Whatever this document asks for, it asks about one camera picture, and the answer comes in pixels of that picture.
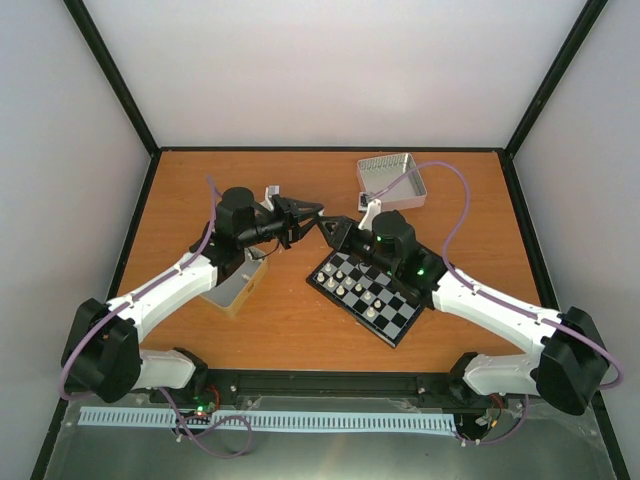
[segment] wooden table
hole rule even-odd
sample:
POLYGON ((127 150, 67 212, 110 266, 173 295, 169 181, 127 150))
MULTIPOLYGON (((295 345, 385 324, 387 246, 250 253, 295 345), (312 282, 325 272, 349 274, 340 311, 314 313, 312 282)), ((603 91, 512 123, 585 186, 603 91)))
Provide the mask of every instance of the wooden table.
MULTIPOLYGON (((356 161, 363 152, 165 152, 151 188, 120 294, 172 265, 202 233, 209 217, 205 175, 219 190, 265 186, 283 196, 320 202, 326 215, 360 218, 356 161)), ((494 153, 414 153, 416 162, 458 167, 472 191, 470 214, 453 241, 451 260, 476 279, 522 300, 537 294, 498 157, 494 153)), ((418 240, 436 252, 460 215, 463 188, 441 167, 422 170, 426 203, 403 214, 418 240)), ((268 252, 273 245, 263 246, 268 252)), ((398 348, 360 326, 305 282, 329 253, 318 229, 291 250, 269 257, 269 271, 238 316, 196 298, 158 326, 143 347, 180 346, 211 368, 446 372, 466 351, 516 353, 501 338, 452 315, 425 310, 398 348)))

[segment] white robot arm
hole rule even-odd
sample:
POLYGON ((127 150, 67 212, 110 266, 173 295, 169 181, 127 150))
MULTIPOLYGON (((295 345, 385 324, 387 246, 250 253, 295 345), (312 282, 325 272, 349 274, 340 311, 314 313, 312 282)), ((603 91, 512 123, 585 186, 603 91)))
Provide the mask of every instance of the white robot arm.
POLYGON ((132 292, 106 304, 90 299, 78 308, 63 365, 94 325, 109 314, 113 318, 79 352, 69 376, 106 402, 132 389, 181 389, 197 381, 194 373, 204 363, 195 355, 178 348, 141 350, 140 342, 182 305, 238 273, 247 248, 273 239, 290 248, 311 230, 322 208, 281 197, 273 186, 260 204, 245 188, 227 190, 216 207, 215 232, 210 238, 203 235, 175 265, 132 292))
POLYGON ((498 357, 465 353, 450 372, 450 391, 460 402, 492 393, 531 394, 564 412, 584 412, 609 363, 554 324, 604 348, 588 314, 529 305, 487 287, 418 243, 398 211, 380 210, 374 200, 359 224, 348 217, 323 217, 318 226, 334 250, 387 272, 409 302, 462 317, 523 352, 498 357))

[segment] white wall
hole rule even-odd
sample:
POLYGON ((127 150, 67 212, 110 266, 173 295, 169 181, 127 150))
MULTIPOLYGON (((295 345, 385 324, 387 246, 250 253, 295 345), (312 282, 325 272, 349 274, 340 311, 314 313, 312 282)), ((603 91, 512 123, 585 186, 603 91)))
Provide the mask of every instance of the white wall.
POLYGON ((516 157, 563 307, 592 314, 627 383, 605 401, 640 477, 640 2, 609 2, 516 157))
POLYGON ((87 0, 161 145, 506 145, 585 0, 87 0))
POLYGON ((0 15, 0 479, 28 478, 80 302, 104 298, 148 164, 64 4, 0 15))

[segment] magnetic chess set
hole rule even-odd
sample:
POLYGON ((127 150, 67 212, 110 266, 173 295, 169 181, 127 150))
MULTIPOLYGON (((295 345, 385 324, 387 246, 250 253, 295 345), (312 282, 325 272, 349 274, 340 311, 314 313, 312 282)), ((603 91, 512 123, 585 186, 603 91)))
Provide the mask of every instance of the magnetic chess set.
POLYGON ((331 253, 307 283, 394 348, 424 310, 409 305, 383 272, 344 253, 331 253))

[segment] purple cable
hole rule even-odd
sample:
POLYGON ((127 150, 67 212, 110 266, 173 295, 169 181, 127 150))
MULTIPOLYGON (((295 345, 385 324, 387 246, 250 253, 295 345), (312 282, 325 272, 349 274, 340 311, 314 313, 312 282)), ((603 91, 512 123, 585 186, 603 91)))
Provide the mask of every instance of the purple cable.
POLYGON ((191 431, 191 429, 187 426, 187 421, 186 419, 182 416, 182 413, 180 412, 180 409, 178 408, 178 406, 176 405, 176 402, 173 401, 173 398, 171 398, 171 395, 169 395, 169 392, 167 392, 164 388, 160 387, 158 388, 158 391, 160 393, 162 393, 162 395, 164 395, 164 398, 167 399, 167 402, 169 402, 169 405, 171 406, 171 408, 173 409, 173 411, 176 414, 176 418, 178 419, 178 422, 180 422, 180 425, 182 425, 182 428, 184 429, 184 431, 187 433, 187 436, 191 439, 191 441, 193 441, 193 443, 195 443, 202 451, 208 453, 209 455, 211 455, 212 457, 216 457, 216 458, 222 458, 222 459, 231 459, 231 458, 236 458, 239 457, 241 455, 244 455, 245 453, 247 453, 247 451, 249 451, 249 448, 251 447, 251 444, 253 443, 253 430, 251 428, 251 424, 249 423, 249 421, 240 415, 229 415, 228 417, 224 417, 221 418, 220 420, 218 420, 216 423, 214 423, 213 425, 211 425, 210 427, 208 427, 206 430, 204 430, 203 432, 198 433, 197 435, 194 435, 194 433, 191 431), (214 452, 212 450, 209 450, 207 447, 205 447, 202 442, 200 440, 198 440, 198 438, 204 437, 208 434, 210 434, 211 432, 213 432, 217 427, 219 427, 220 425, 222 425, 223 423, 227 423, 231 420, 238 420, 242 423, 244 423, 244 425, 247 427, 247 433, 249 434, 249 438, 247 438, 247 443, 245 443, 244 447, 242 447, 242 449, 240 449, 239 451, 235 452, 235 453, 230 453, 230 454, 225 454, 225 453, 218 453, 218 452, 214 452))
MULTIPOLYGON (((216 186, 213 182, 213 178, 211 178, 210 175, 207 175, 207 181, 209 182, 209 187, 211 188, 211 219, 209 220, 209 225, 207 225, 207 233, 205 234, 204 238, 202 239, 202 242, 200 243, 200 246, 194 252, 194 254, 191 257, 189 257, 189 259, 185 261, 182 265, 180 265, 181 270, 184 270, 189 265, 191 265, 196 260, 196 258, 202 253, 202 251, 204 250, 204 247, 207 245, 207 243, 209 243, 209 238, 211 237, 211 232, 213 231, 213 224, 216 220, 216 186)), ((156 288, 158 285, 166 282, 177 273, 178 273, 178 270, 175 268, 170 270, 169 272, 164 274, 162 277, 151 282, 144 289, 136 293, 133 296, 133 300, 134 301, 140 300, 140 298, 144 297, 151 290, 156 288)), ((116 315, 118 315, 120 312, 122 312, 124 309, 126 309, 129 306, 130 306, 129 303, 124 302, 122 305, 116 307, 114 310, 111 310, 109 313, 107 313, 104 316, 104 318, 102 318, 98 323, 96 323, 93 326, 93 328, 91 328, 91 330, 87 332, 87 334, 82 338, 82 340, 80 340, 76 348, 73 349, 73 351, 71 352, 71 355, 69 355, 69 358, 65 362, 64 367, 62 367, 62 372, 60 372, 60 380, 58 381, 58 393, 60 394, 60 398, 62 398, 63 400, 67 400, 68 402, 72 402, 72 401, 81 400, 83 398, 87 398, 93 395, 93 392, 86 392, 86 393, 81 393, 77 395, 69 395, 67 392, 65 392, 64 385, 67 382, 67 378, 69 377, 69 372, 71 371, 71 367, 73 366, 74 362, 80 355, 80 352, 82 352, 84 347, 87 346, 89 341, 107 323, 109 323, 109 321, 111 321, 116 315)))
MULTIPOLYGON (((524 407, 522 409, 522 416, 518 420, 518 423, 516 423, 511 430, 509 430, 507 433, 505 433, 501 437, 495 438, 493 440, 487 440, 487 441, 482 441, 481 440, 478 445, 484 445, 484 446, 496 445, 498 443, 504 442, 508 438, 511 438, 513 435, 515 435, 515 433, 518 430, 520 430, 522 428, 522 425, 524 424, 524 421, 527 419, 527 414, 528 413, 529 413, 529 395, 525 395, 524 396, 524 407)), ((458 440, 460 440, 463 443, 466 443, 466 442, 475 443, 473 440, 467 440, 466 438, 461 437, 458 432, 454 432, 454 435, 456 436, 456 438, 458 440)))
MULTIPOLYGON (((440 166, 440 167, 448 168, 449 170, 451 170, 453 173, 455 173, 458 176, 458 178, 462 182, 462 186, 464 187, 464 208, 462 209, 462 214, 460 215, 460 218, 458 219, 458 222, 453 227, 453 230, 451 230, 451 233, 449 233, 449 236, 447 237, 447 239, 444 241, 444 244, 442 245, 442 260, 444 261, 444 264, 446 265, 447 270, 449 270, 449 273, 451 273, 451 275, 453 275, 456 280, 458 280, 460 283, 462 283, 465 287, 473 290, 473 284, 471 282, 469 282, 468 280, 466 280, 465 278, 463 278, 456 271, 456 269, 453 268, 453 266, 451 265, 451 262, 449 262, 449 244, 451 243, 451 240, 453 240, 453 237, 455 237, 456 233, 458 233, 458 230, 460 229, 460 227, 464 223, 465 219, 467 218, 467 214, 469 213, 469 207, 470 207, 470 204, 471 204, 471 189, 469 188, 469 184, 467 183, 467 179, 464 178, 464 175, 462 175, 460 170, 458 170, 456 167, 454 167, 453 165, 450 165, 450 164, 448 164, 446 162, 440 162, 440 161, 424 162, 424 163, 416 165, 415 167, 413 167, 413 168, 407 170, 406 172, 404 172, 402 175, 400 175, 398 178, 396 178, 393 182, 391 182, 388 187, 383 188, 379 192, 374 193, 371 198, 372 199, 380 198, 381 196, 383 196, 386 193, 388 193, 396 185, 398 185, 405 177, 407 177, 408 175, 411 175, 416 170, 419 170, 419 169, 421 169, 423 167, 432 167, 432 166, 440 166)), ((487 293, 487 292, 485 292, 483 290, 478 290, 476 293, 477 293, 477 295, 480 295, 481 297, 484 297, 487 300, 490 300, 490 301, 494 302, 495 304, 500 305, 501 307, 507 308, 507 309, 509 309, 511 311, 514 311, 516 313, 524 315, 524 316, 526 316, 528 318, 531 318, 533 320, 537 320, 538 319, 538 316, 534 312, 530 312, 529 310, 525 310, 525 309, 520 308, 520 307, 518 307, 516 305, 512 305, 511 303, 509 303, 509 302, 507 302, 505 300, 502 300, 501 298, 496 298, 493 295, 491 295, 490 293, 487 293)), ((603 385, 600 385, 600 389, 601 390, 606 390, 606 389, 609 389, 609 388, 617 387, 618 385, 620 385, 624 381, 624 369, 622 368, 622 364, 620 363, 620 361, 618 359, 616 359, 613 355, 611 355, 607 350, 605 350, 600 345, 595 343, 593 340, 585 337, 584 335, 581 335, 580 333, 578 333, 578 332, 576 332, 574 330, 571 330, 568 327, 565 327, 562 324, 553 322, 553 321, 548 320, 546 318, 541 319, 540 323, 544 323, 545 325, 548 325, 548 326, 553 327, 553 328, 555 328, 557 330, 560 330, 561 332, 566 333, 567 335, 570 335, 571 337, 575 338, 576 340, 579 340, 580 342, 584 343, 585 345, 587 345, 588 347, 593 349, 596 353, 598 353, 602 357, 604 357, 611 365, 613 365, 613 367, 618 371, 618 376, 613 381, 611 381, 609 383, 605 383, 603 385)))

